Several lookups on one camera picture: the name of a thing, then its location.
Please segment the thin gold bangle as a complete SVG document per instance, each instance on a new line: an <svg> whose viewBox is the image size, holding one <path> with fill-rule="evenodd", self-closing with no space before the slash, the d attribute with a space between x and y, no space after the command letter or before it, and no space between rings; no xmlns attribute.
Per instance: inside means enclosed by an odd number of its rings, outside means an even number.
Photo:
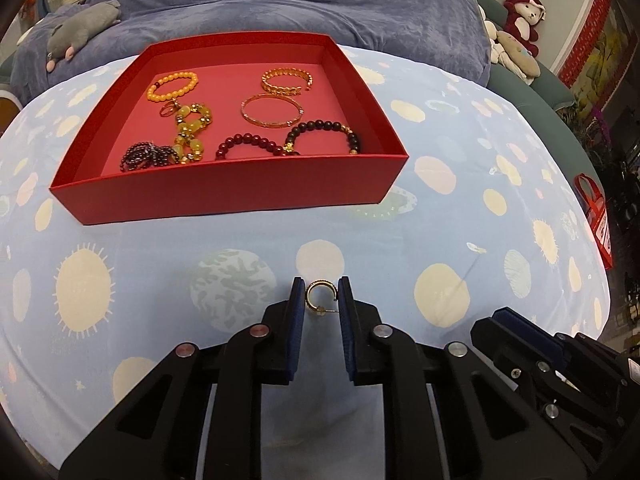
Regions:
<svg viewBox="0 0 640 480"><path fill-rule="evenodd" d="M240 105L242 118L249 124L266 129L288 128L304 117L304 108L289 96L259 93L245 99Z"/></svg>

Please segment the gold chain-link cuff bangle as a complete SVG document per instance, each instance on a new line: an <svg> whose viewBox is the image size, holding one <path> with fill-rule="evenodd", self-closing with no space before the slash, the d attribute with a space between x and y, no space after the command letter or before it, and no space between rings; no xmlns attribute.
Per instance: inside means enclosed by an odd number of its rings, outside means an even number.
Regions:
<svg viewBox="0 0 640 480"><path fill-rule="evenodd" d="M260 76L262 90L272 96L300 96L314 86L314 76L296 67L276 67Z"/></svg>

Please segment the light blue planet bedsheet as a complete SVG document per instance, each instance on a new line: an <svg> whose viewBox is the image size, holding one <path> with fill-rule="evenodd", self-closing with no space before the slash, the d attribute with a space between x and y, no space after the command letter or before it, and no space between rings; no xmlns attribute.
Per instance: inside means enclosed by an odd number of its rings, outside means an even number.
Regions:
<svg viewBox="0 0 640 480"><path fill-rule="evenodd" d="M409 159L373 206L83 226L49 186L111 62L26 105L1 140L1 403L52 465L177 344L221 344L347 276L386 323L439 347L508 306L597 337L608 280L541 130L514 99L438 68L348 51Z"/></svg>

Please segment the red gift bag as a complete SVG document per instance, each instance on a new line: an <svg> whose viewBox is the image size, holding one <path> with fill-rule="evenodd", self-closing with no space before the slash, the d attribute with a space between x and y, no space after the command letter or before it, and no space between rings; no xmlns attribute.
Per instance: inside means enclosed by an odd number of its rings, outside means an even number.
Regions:
<svg viewBox="0 0 640 480"><path fill-rule="evenodd" d="M611 270L614 261L604 194L588 174L578 174L574 177L574 188L584 206L589 232L594 237L603 265L606 270Z"/></svg>

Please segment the red cardboard box tray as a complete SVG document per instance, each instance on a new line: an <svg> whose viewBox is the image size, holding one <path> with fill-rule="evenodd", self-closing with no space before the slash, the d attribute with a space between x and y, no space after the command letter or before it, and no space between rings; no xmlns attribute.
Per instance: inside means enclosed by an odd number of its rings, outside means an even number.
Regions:
<svg viewBox="0 0 640 480"><path fill-rule="evenodd" d="M290 96L296 125L246 122L260 76L296 67L314 86ZM122 171L130 146L173 144L176 118L148 93L209 114L197 162ZM380 202L408 155L378 101L328 36L225 32L146 48L107 90L70 144L50 190L82 224Z"/></svg>

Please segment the green sofa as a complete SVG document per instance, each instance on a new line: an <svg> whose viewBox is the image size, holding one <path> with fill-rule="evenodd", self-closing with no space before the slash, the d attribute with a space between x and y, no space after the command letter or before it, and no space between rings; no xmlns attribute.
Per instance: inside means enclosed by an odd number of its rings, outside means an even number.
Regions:
<svg viewBox="0 0 640 480"><path fill-rule="evenodd" d="M505 67L492 64L487 88L516 107L568 180L576 174L595 179L598 175L582 144L556 114L572 105L574 96L544 64L539 66L540 76L526 84Z"/></svg>

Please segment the beige cookie plush toy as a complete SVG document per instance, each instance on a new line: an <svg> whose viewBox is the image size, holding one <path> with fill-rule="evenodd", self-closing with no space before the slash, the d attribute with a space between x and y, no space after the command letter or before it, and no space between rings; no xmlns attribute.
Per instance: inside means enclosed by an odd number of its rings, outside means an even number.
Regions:
<svg viewBox="0 0 640 480"><path fill-rule="evenodd" d="M491 63L510 70L530 86L541 74L537 61L515 37L508 32L499 30L492 21L489 21L481 6L478 8L489 38Z"/></svg>

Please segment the red white bear plush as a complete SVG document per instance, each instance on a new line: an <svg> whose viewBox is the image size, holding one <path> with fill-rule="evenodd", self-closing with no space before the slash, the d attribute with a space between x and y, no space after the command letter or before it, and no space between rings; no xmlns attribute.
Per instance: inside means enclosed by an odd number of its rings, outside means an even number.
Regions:
<svg viewBox="0 0 640 480"><path fill-rule="evenodd" d="M539 53L536 26L546 18L546 8L540 0L504 0L503 6L508 12L503 29L536 58Z"/></svg>

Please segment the purple-blue plush blanket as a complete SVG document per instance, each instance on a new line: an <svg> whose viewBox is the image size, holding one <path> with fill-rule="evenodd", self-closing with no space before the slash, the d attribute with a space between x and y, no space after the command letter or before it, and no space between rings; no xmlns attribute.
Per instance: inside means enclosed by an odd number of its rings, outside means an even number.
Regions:
<svg viewBox="0 0 640 480"><path fill-rule="evenodd" d="M88 6L110 0L86 0ZM150 44L213 32L280 30L326 34L343 46L375 50L488 83L490 59L477 0L116 0L118 24L89 40L70 61L46 71L47 42L81 11L47 15L14 54L10 86L28 103L60 82Z"/></svg>

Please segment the grey mouse plush toy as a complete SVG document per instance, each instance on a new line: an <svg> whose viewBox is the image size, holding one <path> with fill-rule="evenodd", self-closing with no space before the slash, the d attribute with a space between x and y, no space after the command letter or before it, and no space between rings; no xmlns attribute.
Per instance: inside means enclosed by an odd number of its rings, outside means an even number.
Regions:
<svg viewBox="0 0 640 480"><path fill-rule="evenodd" d="M47 42L46 71L59 60L70 61L88 42L120 21L120 2L108 0L89 6L55 26Z"/></svg>

